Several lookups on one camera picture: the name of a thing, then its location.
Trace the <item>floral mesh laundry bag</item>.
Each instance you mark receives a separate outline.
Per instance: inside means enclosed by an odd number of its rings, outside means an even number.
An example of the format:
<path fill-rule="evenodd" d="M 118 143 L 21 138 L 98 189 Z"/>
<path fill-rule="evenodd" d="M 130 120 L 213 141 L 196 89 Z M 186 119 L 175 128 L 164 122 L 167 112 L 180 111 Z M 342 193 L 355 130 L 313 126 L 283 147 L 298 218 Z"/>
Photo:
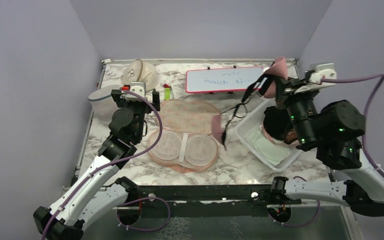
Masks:
<path fill-rule="evenodd" d="M 153 132 L 148 152 L 155 163 L 179 173 L 208 169 L 218 158 L 218 143 L 212 137 L 212 119 L 219 110 L 206 101 L 166 100 L 159 116 L 162 131 Z"/>

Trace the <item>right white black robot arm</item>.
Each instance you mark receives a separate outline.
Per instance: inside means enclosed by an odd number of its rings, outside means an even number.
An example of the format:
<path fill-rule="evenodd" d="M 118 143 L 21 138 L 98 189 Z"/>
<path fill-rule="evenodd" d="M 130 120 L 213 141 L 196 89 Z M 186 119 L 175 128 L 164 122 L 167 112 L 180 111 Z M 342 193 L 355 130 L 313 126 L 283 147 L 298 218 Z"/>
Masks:
<path fill-rule="evenodd" d="M 321 183 L 276 177 L 268 190 L 276 203 L 311 199 L 336 203 L 367 217 L 384 217 L 384 170 L 373 161 L 359 137 L 365 135 L 366 117 L 349 101 L 328 104 L 317 112 L 317 90 L 308 79 L 273 77 L 276 106 L 288 112 L 302 151 L 316 149 L 325 166 L 348 180 Z"/>

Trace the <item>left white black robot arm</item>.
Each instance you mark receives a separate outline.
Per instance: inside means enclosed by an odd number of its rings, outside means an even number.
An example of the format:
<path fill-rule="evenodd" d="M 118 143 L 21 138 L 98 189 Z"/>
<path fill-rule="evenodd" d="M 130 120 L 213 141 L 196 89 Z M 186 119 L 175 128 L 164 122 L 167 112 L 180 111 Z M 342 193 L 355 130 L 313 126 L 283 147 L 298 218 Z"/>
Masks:
<path fill-rule="evenodd" d="M 126 177 L 105 191 L 104 184 L 125 164 L 151 150 L 141 153 L 138 145 L 144 135 L 145 115 L 155 113 L 158 122 L 160 93 L 152 90 L 152 101 L 140 86 L 130 85 L 111 92 L 118 106 L 108 125 L 109 136 L 84 174 L 71 188 L 49 207 L 40 206 L 33 214 L 43 240 L 80 240 L 84 231 L 112 208 L 132 205 L 137 200 L 137 185 Z"/>

